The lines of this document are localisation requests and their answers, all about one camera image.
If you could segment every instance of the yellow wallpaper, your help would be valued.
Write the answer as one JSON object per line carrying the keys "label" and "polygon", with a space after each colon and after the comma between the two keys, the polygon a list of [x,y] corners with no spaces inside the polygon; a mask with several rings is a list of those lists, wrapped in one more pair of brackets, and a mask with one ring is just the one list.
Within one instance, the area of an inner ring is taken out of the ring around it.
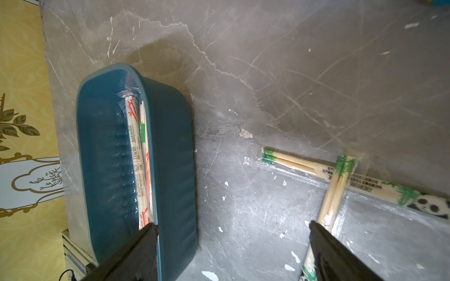
{"label": "yellow wallpaper", "polygon": [[36,5],[0,1],[0,98],[5,93],[4,109],[19,113],[14,118],[25,115],[25,124],[41,135],[29,137],[17,130],[18,137],[2,139],[0,146],[10,150],[0,152],[1,158],[16,152],[33,158],[58,155],[40,17]]}
{"label": "yellow wallpaper", "polygon": [[[57,197],[62,194],[58,147],[39,7],[23,0],[0,0],[0,99],[3,93],[0,281],[58,280],[65,270],[61,231],[67,228],[64,198]],[[37,160],[20,158],[10,163],[2,160],[14,157],[15,153]],[[53,157],[49,159],[55,165],[48,166],[48,162],[39,160],[47,157]],[[45,170],[48,167],[54,171],[52,174]],[[10,175],[10,171],[20,176]],[[5,176],[16,178],[19,190],[13,190],[11,179],[5,180]],[[27,184],[34,186],[27,189]],[[40,200],[37,206],[11,212],[12,207],[31,206],[36,198],[58,191],[59,194],[46,197],[51,200]]]}

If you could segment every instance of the wrapped chopstick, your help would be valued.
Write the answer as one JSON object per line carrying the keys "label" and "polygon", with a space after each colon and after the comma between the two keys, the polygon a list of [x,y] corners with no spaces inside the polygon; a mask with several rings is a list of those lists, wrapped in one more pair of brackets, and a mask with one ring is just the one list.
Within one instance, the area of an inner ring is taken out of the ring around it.
{"label": "wrapped chopstick", "polygon": [[149,139],[147,135],[147,117],[145,113],[145,105],[144,102],[141,102],[140,105],[140,134],[141,134],[141,146],[142,146],[142,155],[145,161],[145,181],[147,188],[147,198],[148,198],[148,206],[150,221],[153,222],[153,199],[152,199],[152,178],[150,174],[150,157],[149,157]]}
{"label": "wrapped chopstick", "polygon": [[139,134],[139,114],[136,110],[136,98],[129,96],[125,98],[126,120],[128,122],[128,133],[130,137],[131,155],[133,157],[133,168],[135,172],[136,197],[139,213],[139,229],[142,229],[150,220],[149,201],[147,197],[147,184],[145,180],[145,163],[142,158],[142,147]]}

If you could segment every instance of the bamboo chopsticks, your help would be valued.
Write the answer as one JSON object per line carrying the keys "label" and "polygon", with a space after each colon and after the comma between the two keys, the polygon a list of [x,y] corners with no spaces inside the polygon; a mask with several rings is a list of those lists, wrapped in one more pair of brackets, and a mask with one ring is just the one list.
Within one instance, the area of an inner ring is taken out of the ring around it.
{"label": "bamboo chopsticks", "polygon": [[[299,159],[269,149],[263,150],[262,160],[263,162],[268,164],[278,163],[291,169],[299,170],[308,174],[317,176],[323,175],[323,173],[320,172],[323,167],[319,163]],[[331,232],[333,228],[339,203],[344,194],[348,177],[351,172],[353,172],[354,165],[354,157],[338,156],[337,158],[336,167],[334,169],[333,176],[331,177],[331,182],[328,187],[327,193],[325,194],[325,199],[320,209],[319,217],[317,218],[317,221],[329,232]],[[314,255],[312,253],[311,245],[309,245],[308,252],[306,253],[300,280],[302,280],[302,277],[306,277],[308,280],[316,279]]]}

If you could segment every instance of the disposable chopstick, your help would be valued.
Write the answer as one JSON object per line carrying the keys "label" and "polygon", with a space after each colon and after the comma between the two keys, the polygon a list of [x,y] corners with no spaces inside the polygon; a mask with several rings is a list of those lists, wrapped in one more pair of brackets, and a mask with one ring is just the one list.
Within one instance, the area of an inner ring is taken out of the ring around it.
{"label": "disposable chopstick", "polygon": [[142,156],[145,161],[145,181],[147,187],[148,206],[150,207],[150,221],[153,222],[153,198],[152,198],[152,178],[150,174],[149,138],[147,135],[147,116],[144,102],[140,105],[140,135],[142,144]]}
{"label": "disposable chopstick", "polygon": [[273,165],[273,163],[278,163],[278,164],[281,164],[288,168],[291,168],[293,170],[301,171],[301,172],[312,174],[312,175],[318,175],[316,173],[316,171],[311,167],[307,167],[307,166],[304,166],[304,165],[301,165],[298,163],[283,160],[283,159],[280,159],[280,158],[277,158],[277,157],[274,157],[274,156],[271,156],[268,154],[263,154],[262,161],[267,164],[270,164],[270,165]]}
{"label": "disposable chopstick", "polygon": [[295,156],[291,156],[291,155],[288,155],[288,154],[276,152],[276,151],[273,151],[273,150],[270,150],[270,149],[267,149],[267,148],[263,149],[263,154],[267,154],[267,155],[270,155],[270,156],[273,156],[273,157],[276,157],[276,158],[279,158],[279,159],[283,159],[283,160],[286,160],[286,161],[289,161],[289,162],[293,162],[293,163],[296,163],[296,164],[299,164],[299,165],[307,166],[307,167],[310,167],[310,168],[312,168],[314,170],[315,169],[319,169],[320,170],[320,169],[322,169],[325,166],[325,165],[320,164],[320,163],[316,163],[316,162],[308,161],[308,160],[305,160],[305,159],[297,158]]}
{"label": "disposable chopstick", "polygon": [[144,160],[139,138],[138,112],[136,110],[136,99],[125,98],[126,120],[128,122],[128,133],[130,137],[131,155],[133,157],[133,168],[135,172],[136,197],[139,213],[139,229],[150,223],[149,202],[145,183]]}
{"label": "disposable chopstick", "polygon": [[[336,167],[334,169],[333,176],[331,178],[330,186],[328,187],[327,193],[325,194],[324,202],[322,203],[322,207],[320,209],[319,217],[317,218],[317,221],[322,224],[328,231],[331,232],[331,229],[333,228],[333,224],[329,221],[327,221],[328,216],[330,216],[330,210],[334,208],[334,202],[338,200],[338,202],[342,198],[341,194],[341,188],[342,183],[345,188],[345,183],[348,178],[348,173],[344,171],[348,171],[349,169],[346,168],[348,157],[342,157],[339,156],[337,158]],[[308,246],[308,251],[306,253],[305,261],[303,263],[302,273],[301,276],[306,277],[308,280],[315,280],[315,261],[314,261],[314,254],[312,253],[311,245]]]}

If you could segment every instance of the red bamboo print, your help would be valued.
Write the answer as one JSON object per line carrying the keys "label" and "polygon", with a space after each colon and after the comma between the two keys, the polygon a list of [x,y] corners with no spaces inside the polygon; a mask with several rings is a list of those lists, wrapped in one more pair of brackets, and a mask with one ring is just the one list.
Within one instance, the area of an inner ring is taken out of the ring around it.
{"label": "red bamboo print", "polygon": [[129,100],[127,102],[126,107],[130,110],[128,112],[128,114],[130,116],[133,116],[136,119],[136,122],[138,122],[137,111],[136,111],[136,108],[135,108],[135,98],[131,98],[131,100]]}

